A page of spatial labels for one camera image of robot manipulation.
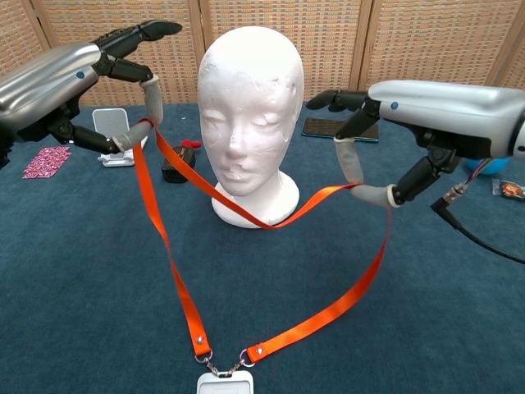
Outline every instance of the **white mannequin head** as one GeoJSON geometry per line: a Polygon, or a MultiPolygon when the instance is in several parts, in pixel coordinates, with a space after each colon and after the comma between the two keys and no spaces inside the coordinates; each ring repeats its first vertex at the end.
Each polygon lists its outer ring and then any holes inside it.
{"type": "Polygon", "coordinates": [[[199,68],[203,145],[224,190],[249,196],[279,173],[304,99],[295,46],[264,27],[233,29],[199,68]]]}

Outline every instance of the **white phone stand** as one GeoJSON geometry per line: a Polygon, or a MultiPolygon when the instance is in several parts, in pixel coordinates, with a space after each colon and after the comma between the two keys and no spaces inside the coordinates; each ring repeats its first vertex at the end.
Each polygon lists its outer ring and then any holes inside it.
{"type": "MultiPolygon", "coordinates": [[[[93,111],[93,123],[95,131],[113,137],[127,133],[130,130],[128,114],[124,108],[101,108],[93,111]]],[[[142,148],[146,144],[148,137],[142,139],[142,148]]],[[[128,149],[124,153],[101,154],[98,157],[104,167],[129,167],[135,165],[133,149],[128,149]]]]}

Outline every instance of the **mannequin base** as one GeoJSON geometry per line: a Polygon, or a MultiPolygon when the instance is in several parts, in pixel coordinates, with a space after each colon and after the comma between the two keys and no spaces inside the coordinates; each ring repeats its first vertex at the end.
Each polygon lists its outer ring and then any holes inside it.
{"type": "MultiPolygon", "coordinates": [[[[282,184],[279,195],[268,201],[268,205],[259,209],[257,212],[250,211],[248,208],[243,206],[235,196],[229,195],[222,188],[220,183],[217,183],[215,190],[228,199],[235,201],[239,206],[246,209],[261,222],[274,225],[284,221],[287,217],[289,217],[295,211],[297,204],[299,203],[299,188],[295,184],[294,180],[281,171],[279,171],[279,177],[282,184]]],[[[243,228],[260,228],[259,226],[256,226],[255,224],[240,216],[238,213],[235,213],[231,209],[225,207],[216,199],[212,199],[212,206],[217,216],[232,226],[243,228]]]]}

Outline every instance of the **orange lanyard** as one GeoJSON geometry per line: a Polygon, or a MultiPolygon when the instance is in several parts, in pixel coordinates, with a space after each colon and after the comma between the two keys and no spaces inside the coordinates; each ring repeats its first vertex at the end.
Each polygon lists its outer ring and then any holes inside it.
{"type": "MultiPolygon", "coordinates": [[[[322,201],[327,199],[330,195],[340,191],[340,190],[350,190],[358,184],[342,185],[342,186],[328,186],[319,190],[315,195],[313,195],[308,202],[301,207],[293,216],[286,219],[284,222],[281,222],[275,226],[267,225],[266,223],[261,222],[256,217],[251,215],[249,212],[241,208],[239,205],[229,200],[227,197],[215,190],[215,188],[210,185],[204,178],[202,178],[193,168],[186,164],[179,155],[171,148],[171,146],[164,140],[160,131],[156,125],[152,123],[155,127],[155,134],[157,137],[157,147],[167,159],[167,161],[174,167],[176,170],[188,179],[191,183],[197,186],[204,193],[212,196],[214,199],[224,204],[226,207],[230,208],[234,212],[248,219],[250,222],[256,224],[257,226],[267,229],[275,230],[287,226],[294,222],[295,220],[301,218],[311,209],[315,208],[322,201]]],[[[177,292],[179,294],[180,302],[185,313],[186,321],[188,323],[189,335],[191,338],[191,343],[194,348],[195,359],[199,361],[199,356],[204,356],[212,354],[212,348],[210,347],[208,337],[204,330],[203,321],[200,318],[199,311],[195,306],[194,302],[189,295],[188,289],[184,284],[182,277],[180,276],[179,271],[177,270],[175,261],[173,260],[170,242],[168,240],[168,235],[164,223],[162,222],[162,217],[158,209],[157,197],[153,188],[153,183],[148,171],[148,164],[144,157],[144,153],[140,145],[136,145],[133,148],[133,155],[135,159],[135,168],[137,171],[137,177],[139,179],[139,188],[142,198],[144,200],[145,208],[148,212],[148,215],[157,228],[158,233],[164,240],[164,245],[170,256],[171,260],[171,272],[175,279],[175,284],[177,292]]],[[[313,334],[317,330],[323,328],[327,324],[333,322],[354,306],[366,293],[367,289],[372,284],[374,277],[377,275],[379,268],[381,266],[381,261],[385,255],[386,244],[388,237],[390,235],[390,225],[391,225],[391,213],[390,209],[387,209],[388,212],[388,224],[385,234],[385,239],[381,244],[381,248],[374,260],[366,270],[366,272],[361,276],[361,278],[352,286],[343,296],[341,296],[336,302],[329,305],[319,313],[313,315],[311,318],[303,321],[302,323],[292,327],[288,331],[283,332],[276,337],[273,337],[265,342],[258,343],[254,346],[251,346],[241,352],[241,364],[245,366],[253,366],[258,361],[268,357],[270,354],[289,346],[305,337],[313,334]],[[252,364],[247,365],[242,359],[243,353],[247,353],[252,364]]]]}

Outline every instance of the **wicker room divider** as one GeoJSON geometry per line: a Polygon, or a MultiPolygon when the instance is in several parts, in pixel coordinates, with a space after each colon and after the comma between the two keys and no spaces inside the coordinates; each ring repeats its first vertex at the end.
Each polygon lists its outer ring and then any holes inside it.
{"type": "MultiPolygon", "coordinates": [[[[206,48],[243,25],[288,36],[305,99],[379,80],[429,79],[525,89],[525,0],[1,0],[0,75],[50,46],[149,19],[183,25],[128,58],[162,79],[166,103],[194,103],[206,48]]],[[[102,78],[83,104],[141,104],[137,84],[102,78]]]]}
{"type": "Polygon", "coordinates": [[[379,80],[487,83],[522,0],[378,0],[359,87],[379,80]]]}
{"type": "Polygon", "coordinates": [[[30,4],[0,0],[0,76],[48,48],[30,4]]]}

